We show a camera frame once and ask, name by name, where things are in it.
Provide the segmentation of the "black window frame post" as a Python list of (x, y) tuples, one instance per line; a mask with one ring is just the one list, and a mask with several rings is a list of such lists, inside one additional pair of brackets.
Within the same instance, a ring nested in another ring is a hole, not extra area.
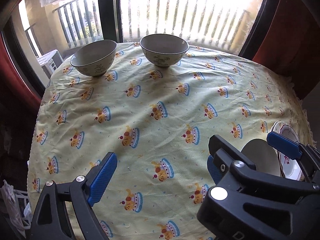
[(123, 42), (120, 0), (98, 0), (98, 5), (103, 38)]

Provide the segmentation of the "white air conditioner unit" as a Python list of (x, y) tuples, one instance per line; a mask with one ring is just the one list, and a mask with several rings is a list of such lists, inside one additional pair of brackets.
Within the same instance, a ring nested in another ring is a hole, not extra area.
[(37, 61), (48, 78), (51, 78), (52, 74), (63, 63), (63, 59), (57, 49), (38, 57)]

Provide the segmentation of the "red curtain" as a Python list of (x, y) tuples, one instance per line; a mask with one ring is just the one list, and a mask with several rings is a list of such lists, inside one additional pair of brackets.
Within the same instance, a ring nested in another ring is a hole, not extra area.
[(17, 98), (33, 112), (39, 110), (41, 100), (22, 79), (9, 55), (1, 35), (1, 78)]
[(319, 83), (319, 25), (301, 0), (280, 0), (271, 26), (253, 57), (291, 77), (299, 99)]

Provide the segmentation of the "balcony railing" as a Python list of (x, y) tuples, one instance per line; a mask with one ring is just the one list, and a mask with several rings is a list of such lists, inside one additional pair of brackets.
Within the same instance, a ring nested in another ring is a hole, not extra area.
[[(23, 0), (19, 13), (36, 57), (53, 49), (66, 55), (70, 49), (103, 38), (98, 0), (45, 7), (40, 0)], [(248, 10), (214, 0), (121, 0), (120, 18), (124, 42), (164, 33), (232, 54), (240, 52), (252, 26)]]

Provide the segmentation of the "red curtain left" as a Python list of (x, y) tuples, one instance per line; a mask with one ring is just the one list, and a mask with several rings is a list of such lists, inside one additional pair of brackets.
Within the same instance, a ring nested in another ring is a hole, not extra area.
[(1, 78), (17, 98), (33, 112), (39, 110), (41, 100), (22, 79), (9, 55), (1, 35)]

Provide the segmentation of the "beaded rim floral plate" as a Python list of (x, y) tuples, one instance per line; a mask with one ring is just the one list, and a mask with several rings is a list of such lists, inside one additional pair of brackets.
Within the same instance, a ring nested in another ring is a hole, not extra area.
[(271, 131), (271, 132), (276, 132), (276, 133), (278, 133), (278, 134), (282, 134), (281, 129), (282, 129), (282, 127), (283, 127), (284, 125), (287, 125), (287, 123), (284, 122), (284, 121), (276, 121), (276, 122), (273, 124), (273, 126), (271, 127), (270, 131)]

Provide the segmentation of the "white rack with bag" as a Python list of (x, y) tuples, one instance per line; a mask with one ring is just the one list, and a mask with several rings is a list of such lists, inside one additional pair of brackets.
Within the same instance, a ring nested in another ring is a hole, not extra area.
[(3, 180), (1, 199), (4, 200), (7, 214), (14, 229), (22, 236), (22, 239), (27, 239), (27, 230), (30, 230), (33, 218), (27, 191), (14, 189), (6, 180)]

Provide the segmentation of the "yellow patterned tablecloth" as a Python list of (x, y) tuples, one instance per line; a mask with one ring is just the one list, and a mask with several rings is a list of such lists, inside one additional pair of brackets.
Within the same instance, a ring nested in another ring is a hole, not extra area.
[(28, 195), (45, 183), (87, 174), (108, 152), (117, 169), (94, 212), (111, 239), (213, 239), (196, 219), (213, 186), (208, 142), (218, 134), (241, 150), (275, 122), (304, 144), (309, 124), (287, 80), (235, 55), (191, 46), (159, 68), (139, 43), (117, 46), (101, 77), (66, 60), (41, 101), (30, 152)]

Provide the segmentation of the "floral bowl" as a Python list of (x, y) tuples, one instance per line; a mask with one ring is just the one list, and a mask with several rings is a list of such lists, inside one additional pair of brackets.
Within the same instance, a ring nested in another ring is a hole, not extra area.
[(241, 150), (251, 160), (257, 171), (281, 176), (280, 163), (275, 150), (263, 139), (250, 140)]
[(140, 47), (146, 59), (158, 67), (170, 67), (182, 59), (189, 44), (169, 34), (151, 34), (141, 38)]
[(112, 66), (117, 43), (112, 40), (100, 40), (79, 49), (70, 60), (70, 64), (85, 76), (102, 76)]

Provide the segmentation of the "red curtain right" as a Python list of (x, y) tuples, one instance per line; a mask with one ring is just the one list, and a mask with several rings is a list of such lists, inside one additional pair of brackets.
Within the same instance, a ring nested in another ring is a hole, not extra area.
[(319, 25), (301, 0), (280, 0), (271, 26), (253, 57), (291, 77), (299, 99), (319, 83)]

